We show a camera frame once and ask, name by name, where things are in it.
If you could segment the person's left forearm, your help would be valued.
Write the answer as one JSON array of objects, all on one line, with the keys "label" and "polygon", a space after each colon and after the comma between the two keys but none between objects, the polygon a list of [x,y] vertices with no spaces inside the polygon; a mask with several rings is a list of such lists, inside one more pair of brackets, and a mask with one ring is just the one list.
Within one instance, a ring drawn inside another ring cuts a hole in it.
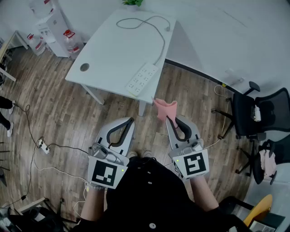
[{"label": "person's left forearm", "polygon": [[97,221],[104,213],[105,188],[90,186],[81,212],[81,219]]}]

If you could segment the person's right forearm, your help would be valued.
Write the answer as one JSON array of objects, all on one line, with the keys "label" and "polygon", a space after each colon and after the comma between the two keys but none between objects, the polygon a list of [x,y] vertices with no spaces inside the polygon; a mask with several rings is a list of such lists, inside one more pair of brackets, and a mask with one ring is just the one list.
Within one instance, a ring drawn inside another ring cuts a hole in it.
[{"label": "person's right forearm", "polygon": [[190,179],[194,202],[208,212],[219,207],[210,187],[204,176],[197,176]]}]

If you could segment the clear water bottle red cap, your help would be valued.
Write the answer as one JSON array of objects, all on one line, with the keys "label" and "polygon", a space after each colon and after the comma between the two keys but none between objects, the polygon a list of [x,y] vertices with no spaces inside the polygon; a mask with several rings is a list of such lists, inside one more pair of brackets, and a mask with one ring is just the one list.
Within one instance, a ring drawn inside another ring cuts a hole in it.
[{"label": "clear water bottle red cap", "polygon": [[29,41],[29,46],[31,47],[34,54],[39,56],[45,51],[46,47],[45,47],[44,41],[41,39],[40,36],[29,34],[27,36],[27,39]]},{"label": "clear water bottle red cap", "polygon": [[64,44],[72,59],[76,59],[82,49],[84,42],[79,34],[67,29],[64,33]]}]

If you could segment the yellow chair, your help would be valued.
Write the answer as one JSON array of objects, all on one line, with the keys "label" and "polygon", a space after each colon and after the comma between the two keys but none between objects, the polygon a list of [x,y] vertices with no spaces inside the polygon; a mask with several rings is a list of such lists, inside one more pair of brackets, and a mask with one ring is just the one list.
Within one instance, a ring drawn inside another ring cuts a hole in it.
[{"label": "yellow chair", "polygon": [[252,220],[263,212],[268,212],[272,206],[272,195],[266,195],[248,214],[248,216],[243,221],[247,227],[250,226]]}]

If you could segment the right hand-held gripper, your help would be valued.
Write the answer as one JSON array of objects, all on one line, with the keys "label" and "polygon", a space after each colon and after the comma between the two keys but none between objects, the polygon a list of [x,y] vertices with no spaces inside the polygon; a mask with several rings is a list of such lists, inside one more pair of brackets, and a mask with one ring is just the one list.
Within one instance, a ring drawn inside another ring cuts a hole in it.
[{"label": "right hand-held gripper", "polygon": [[184,116],[178,116],[179,129],[184,133],[180,138],[177,129],[171,119],[166,117],[166,129],[172,151],[169,157],[172,160],[175,171],[181,179],[190,179],[205,175],[209,172],[208,150],[203,148],[203,140],[200,139],[199,130],[192,121]]}]

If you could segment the white water dispenser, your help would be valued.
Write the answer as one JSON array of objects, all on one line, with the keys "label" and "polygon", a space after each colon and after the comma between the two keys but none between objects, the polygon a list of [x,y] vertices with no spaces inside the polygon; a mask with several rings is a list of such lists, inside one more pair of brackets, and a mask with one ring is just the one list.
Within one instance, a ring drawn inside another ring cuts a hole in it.
[{"label": "white water dispenser", "polygon": [[68,27],[59,10],[53,10],[48,16],[40,19],[35,27],[57,57],[70,57],[63,35]]}]

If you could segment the pink garment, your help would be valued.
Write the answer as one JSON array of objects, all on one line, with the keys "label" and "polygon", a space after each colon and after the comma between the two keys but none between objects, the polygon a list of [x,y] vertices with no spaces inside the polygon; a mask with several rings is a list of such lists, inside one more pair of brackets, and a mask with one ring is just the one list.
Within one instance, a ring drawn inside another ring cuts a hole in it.
[{"label": "pink garment", "polygon": [[275,153],[272,152],[270,156],[270,151],[263,149],[259,152],[259,154],[261,159],[261,168],[264,171],[264,178],[274,175],[276,172]]}]

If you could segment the black bag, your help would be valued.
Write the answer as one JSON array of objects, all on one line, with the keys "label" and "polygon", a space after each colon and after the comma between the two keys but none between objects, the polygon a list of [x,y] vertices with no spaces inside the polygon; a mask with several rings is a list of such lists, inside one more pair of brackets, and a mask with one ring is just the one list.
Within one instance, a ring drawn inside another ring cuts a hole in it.
[{"label": "black bag", "polygon": [[53,210],[45,207],[32,207],[23,215],[13,215],[10,207],[0,207],[0,216],[7,217],[12,227],[21,232],[67,232],[63,220]]}]

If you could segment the black office chair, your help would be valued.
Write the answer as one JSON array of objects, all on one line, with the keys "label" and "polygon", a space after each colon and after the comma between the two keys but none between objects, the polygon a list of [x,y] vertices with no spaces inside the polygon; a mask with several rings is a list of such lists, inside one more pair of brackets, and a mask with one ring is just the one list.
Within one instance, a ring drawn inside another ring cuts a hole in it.
[{"label": "black office chair", "polygon": [[[290,94],[283,87],[273,94],[265,97],[250,97],[253,91],[260,91],[260,87],[255,82],[249,82],[249,90],[245,93],[234,93],[232,98],[226,101],[231,104],[232,114],[228,114],[218,109],[212,109],[212,113],[219,113],[231,120],[229,127],[223,135],[218,135],[218,139],[224,139],[229,131],[234,127],[236,138],[245,136],[248,139],[264,140],[267,131],[290,132]],[[260,108],[261,121],[253,119],[255,105]]]},{"label": "black office chair", "polygon": [[[250,171],[246,173],[246,175],[247,176],[253,175],[256,183],[260,184],[265,179],[264,171],[261,168],[261,159],[259,154],[259,152],[263,149],[269,150],[270,156],[272,152],[275,153],[276,166],[280,164],[287,163],[290,164],[290,134],[289,134],[279,141],[267,140],[263,142],[263,144],[258,147],[258,151],[256,151],[256,146],[253,143],[251,154],[247,153],[242,148],[237,147],[237,150],[240,150],[248,158],[248,162],[241,169],[237,169],[235,172],[237,174],[240,174],[243,170],[249,167]],[[277,170],[274,175],[269,177],[271,178],[270,184],[273,184],[276,175]]]}]

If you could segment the pink cloth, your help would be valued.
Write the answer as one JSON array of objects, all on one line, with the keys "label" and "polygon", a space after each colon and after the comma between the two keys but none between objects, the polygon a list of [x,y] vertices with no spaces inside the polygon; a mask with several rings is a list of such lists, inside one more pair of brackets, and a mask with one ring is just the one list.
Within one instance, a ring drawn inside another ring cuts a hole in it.
[{"label": "pink cloth", "polygon": [[176,114],[177,114],[177,101],[173,101],[171,103],[167,103],[165,100],[162,99],[153,99],[153,103],[157,107],[158,115],[157,118],[166,121],[168,117],[172,122],[175,128],[178,128],[178,125],[175,121]]}]

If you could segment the white floor power strip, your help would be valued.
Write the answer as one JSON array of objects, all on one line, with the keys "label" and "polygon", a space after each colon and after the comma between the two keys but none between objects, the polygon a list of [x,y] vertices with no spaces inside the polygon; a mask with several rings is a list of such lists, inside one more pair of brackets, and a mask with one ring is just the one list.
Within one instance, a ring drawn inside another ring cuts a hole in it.
[{"label": "white floor power strip", "polygon": [[50,148],[49,148],[48,145],[44,142],[43,139],[39,139],[38,142],[37,142],[37,144],[38,144],[38,148],[41,148],[45,154],[48,155],[48,154],[50,153]]}]

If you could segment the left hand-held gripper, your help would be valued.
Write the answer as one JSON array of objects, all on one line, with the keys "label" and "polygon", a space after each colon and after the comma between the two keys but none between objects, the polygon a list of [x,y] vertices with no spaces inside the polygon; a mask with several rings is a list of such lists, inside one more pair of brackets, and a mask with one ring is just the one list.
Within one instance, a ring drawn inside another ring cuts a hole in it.
[{"label": "left hand-held gripper", "polygon": [[[110,135],[122,128],[119,141],[111,142]],[[116,189],[128,169],[129,159],[126,156],[134,129],[135,120],[132,117],[119,118],[100,129],[96,143],[89,148],[87,181],[90,184]]]}]

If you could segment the water bottle on dispenser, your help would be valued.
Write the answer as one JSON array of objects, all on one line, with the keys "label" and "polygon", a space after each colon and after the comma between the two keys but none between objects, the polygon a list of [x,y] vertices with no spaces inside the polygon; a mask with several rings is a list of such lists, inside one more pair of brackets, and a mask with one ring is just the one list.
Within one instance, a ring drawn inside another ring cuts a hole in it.
[{"label": "water bottle on dispenser", "polygon": [[38,19],[47,17],[54,9],[52,0],[29,0],[29,7]]}]

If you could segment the wooden desk white legs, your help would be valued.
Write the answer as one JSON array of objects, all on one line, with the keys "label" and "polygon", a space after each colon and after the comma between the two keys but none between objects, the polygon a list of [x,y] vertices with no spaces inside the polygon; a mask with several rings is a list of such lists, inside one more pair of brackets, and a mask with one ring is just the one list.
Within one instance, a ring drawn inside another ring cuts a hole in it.
[{"label": "wooden desk white legs", "polygon": [[[14,37],[18,39],[18,41],[22,44],[22,46],[24,46],[26,50],[29,49],[26,41],[20,36],[20,33],[16,30],[11,35],[11,37],[2,44],[0,48],[0,62],[2,61],[3,57],[7,57],[10,61],[12,60],[12,58],[6,53],[6,51],[9,48],[10,44],[13,42]],[[0,67],[0,73],[5,75],[10,80],[16,82],[16,78],[10,75],[8,72],[6,72],[4,68]]]}]

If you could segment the green potted plant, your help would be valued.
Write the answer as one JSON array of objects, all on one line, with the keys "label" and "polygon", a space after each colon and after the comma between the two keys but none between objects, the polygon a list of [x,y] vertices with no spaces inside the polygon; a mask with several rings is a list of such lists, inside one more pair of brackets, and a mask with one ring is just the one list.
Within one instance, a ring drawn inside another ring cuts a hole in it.
[{"label": "green potted plant", "polygon": [[123,5],[136,5],[138,7],[141,6],[143,0],[122,0]]}]

